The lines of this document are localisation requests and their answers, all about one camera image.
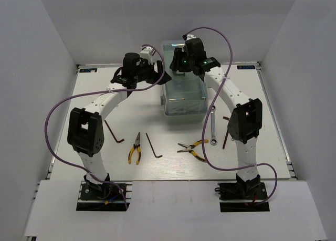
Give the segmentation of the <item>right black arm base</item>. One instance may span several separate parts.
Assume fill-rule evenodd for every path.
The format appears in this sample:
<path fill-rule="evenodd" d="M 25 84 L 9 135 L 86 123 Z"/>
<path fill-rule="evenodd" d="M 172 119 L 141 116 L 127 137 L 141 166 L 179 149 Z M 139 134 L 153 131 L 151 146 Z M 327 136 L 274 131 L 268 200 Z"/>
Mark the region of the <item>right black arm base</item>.
<path fill-rule="evenodd" d="M 264 183 L 260 183 L 247 192 L 238 183 L 218 183 L 214 191 L 219 194 L 222 201 L 245 200 L 252 202 L 265 200 L 268 197 Z"/>

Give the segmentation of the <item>green toolbox with clear lid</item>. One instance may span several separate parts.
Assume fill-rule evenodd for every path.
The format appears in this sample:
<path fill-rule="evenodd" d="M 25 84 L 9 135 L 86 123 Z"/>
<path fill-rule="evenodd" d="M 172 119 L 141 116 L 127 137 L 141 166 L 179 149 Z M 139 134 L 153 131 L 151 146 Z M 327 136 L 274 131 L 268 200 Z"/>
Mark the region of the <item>green toolbox with clear lid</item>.
<path fill-rule="evenodd" d="M 192 72 L 172 71 L 174 49 L 182 48 L 182 40 L 161 42 L 165 71 L 171 80 L 162 87 L 161 105 L 169 124 L 202 122 L 208 108 L 207 86 Z"/>

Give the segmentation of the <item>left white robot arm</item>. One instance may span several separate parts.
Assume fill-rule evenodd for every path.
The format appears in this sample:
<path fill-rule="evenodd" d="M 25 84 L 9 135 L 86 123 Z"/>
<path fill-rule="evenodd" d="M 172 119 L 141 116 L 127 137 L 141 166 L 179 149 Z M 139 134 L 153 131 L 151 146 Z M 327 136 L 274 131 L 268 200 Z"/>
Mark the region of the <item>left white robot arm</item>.
<path fill-rule="evenodd" d="M 86 170 L 85 181 L 93 185 L 98 198 L 110 195 L 109 174 L 104 168 L 101 149 L 104 144 L 103 122 L 121 102 L 137 91 L 140 82 L 163 85 L 171 77 L 165 72 L 161 60 L 153 61 L 150 47 L 140 53 L 126 53 L 102 94 L 83 108 L 73 108 L 70 113 L 67 141 L 77 152 Z"/>

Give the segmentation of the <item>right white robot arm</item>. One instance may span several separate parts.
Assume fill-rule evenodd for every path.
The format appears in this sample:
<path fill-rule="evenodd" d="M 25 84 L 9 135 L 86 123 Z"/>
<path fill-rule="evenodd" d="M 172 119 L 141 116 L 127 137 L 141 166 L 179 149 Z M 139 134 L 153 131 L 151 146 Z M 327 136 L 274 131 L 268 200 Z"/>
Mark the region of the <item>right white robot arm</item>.
<path fill-rule="evenodd" d="M 192 72 L 216 91 L 230 111 L 228 133 L 236 143 L 238 170 L 237 192 L 250 198 L 256 192 L 254 182 L 260 182 L 256 165 L 256 143 L 262 127 L 263 104 L 251 99 L 223 73 L 214 57 L 207 57 L 203 42 L 193 35 L 184 36 L 184 46 L 174 49 L 172 71 Z"/>

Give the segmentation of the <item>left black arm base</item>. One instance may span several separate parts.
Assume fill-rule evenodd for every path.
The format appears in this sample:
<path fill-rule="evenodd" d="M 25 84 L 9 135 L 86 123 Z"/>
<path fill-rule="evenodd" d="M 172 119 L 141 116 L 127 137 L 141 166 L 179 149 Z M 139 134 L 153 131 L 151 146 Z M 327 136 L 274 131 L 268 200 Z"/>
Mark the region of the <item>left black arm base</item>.
<path fill-rule="evenodd" d="M 79 199 L 85 202 L 124 201 L 127 193 L 127 184 L 119 183 L 120 188 L 112 184 L 91 184 L 83 182 L 79 191 Z"/>

